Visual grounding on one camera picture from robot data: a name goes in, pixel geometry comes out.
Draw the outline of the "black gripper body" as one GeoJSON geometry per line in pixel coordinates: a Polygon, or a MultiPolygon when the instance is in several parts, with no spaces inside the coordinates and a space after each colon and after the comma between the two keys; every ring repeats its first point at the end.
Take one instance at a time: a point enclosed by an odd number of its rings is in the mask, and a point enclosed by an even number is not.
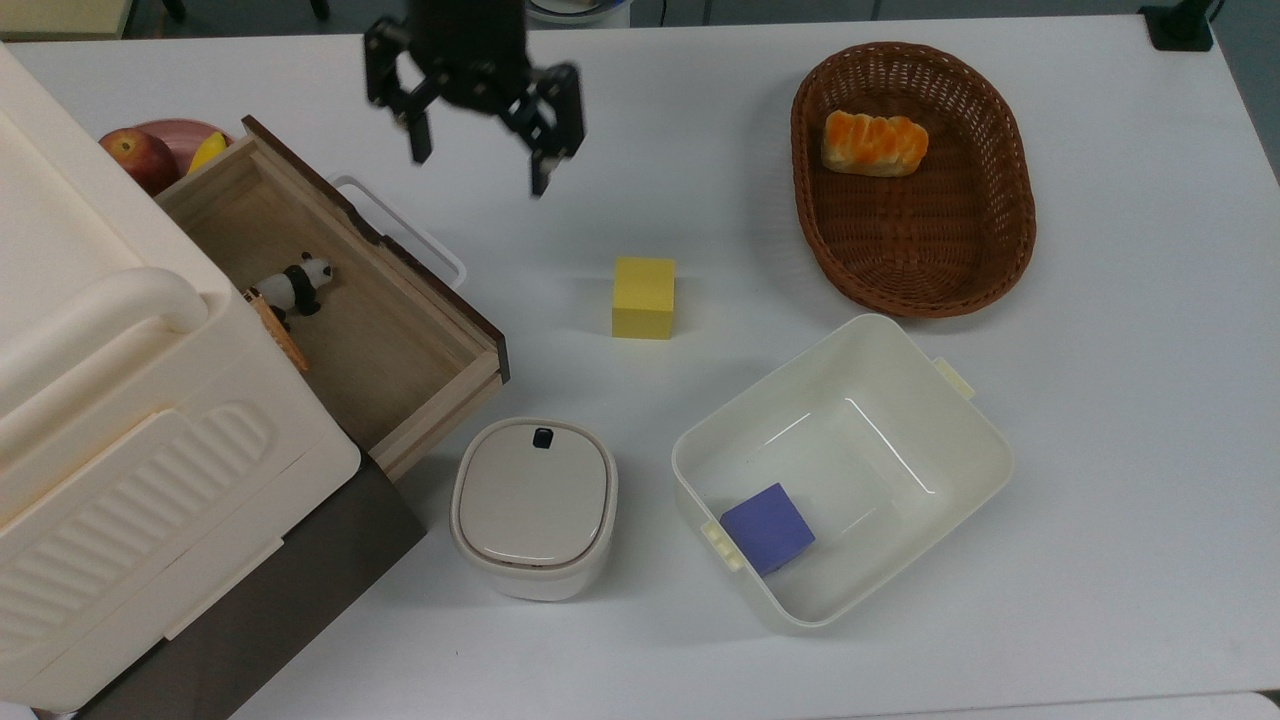
{"type": "Polygon", "coordinates": [[[463,109],[508,109],[529,88],[521,1],[408,1],[410,54],[463,109]]]}

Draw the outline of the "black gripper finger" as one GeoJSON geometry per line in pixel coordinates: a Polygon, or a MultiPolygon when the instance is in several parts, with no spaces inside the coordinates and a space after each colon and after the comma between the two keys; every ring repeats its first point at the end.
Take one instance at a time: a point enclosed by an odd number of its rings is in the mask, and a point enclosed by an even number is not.
{"type": "Polygon", "coordinates": [[[573,158],[586,137],[579,64],[531,67],[517,74],[515,95],[500,104],[500,119],[530,155],[530,193],[541,197],[552,172],[573,158]]]}
{"type": "Polygon", "coordinates": [[[436,83],[430,76],[412,90],[401,83],[399,59],[410,44],[410,32],[397,19],[375,20],[364,33],[365,87],[369,102],[387,109],[407,133],[411,161],[422,165],[433,152],[428,108],[436,99],[436,83]]]}

